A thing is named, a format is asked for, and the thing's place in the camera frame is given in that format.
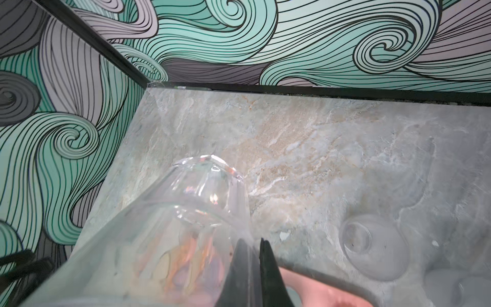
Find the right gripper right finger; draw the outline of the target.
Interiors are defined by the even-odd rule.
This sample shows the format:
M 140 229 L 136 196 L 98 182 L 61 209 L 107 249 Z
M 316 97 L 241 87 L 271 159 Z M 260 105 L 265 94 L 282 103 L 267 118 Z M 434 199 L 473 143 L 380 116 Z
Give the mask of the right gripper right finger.
M 260 243 L 260 277 L 264 307 L 294 307 L 283 282 L 271 244 L 265 239 L 261 239 Z

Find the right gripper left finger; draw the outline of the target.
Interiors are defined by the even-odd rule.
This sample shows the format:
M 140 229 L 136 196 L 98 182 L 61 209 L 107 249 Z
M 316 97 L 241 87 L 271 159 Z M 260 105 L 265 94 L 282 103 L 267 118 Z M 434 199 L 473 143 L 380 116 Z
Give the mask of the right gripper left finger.
M 215 306 L 263 306 L 258 253 L 239 239 Z

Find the pink tray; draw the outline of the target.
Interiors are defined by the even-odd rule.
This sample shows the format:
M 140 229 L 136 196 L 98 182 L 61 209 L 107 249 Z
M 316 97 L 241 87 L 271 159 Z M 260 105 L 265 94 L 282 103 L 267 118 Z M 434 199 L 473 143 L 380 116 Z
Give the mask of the pink tray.
M 367 300 L 344 290 L 280 267 L 287 293 L 294 306 L 373 307 Z

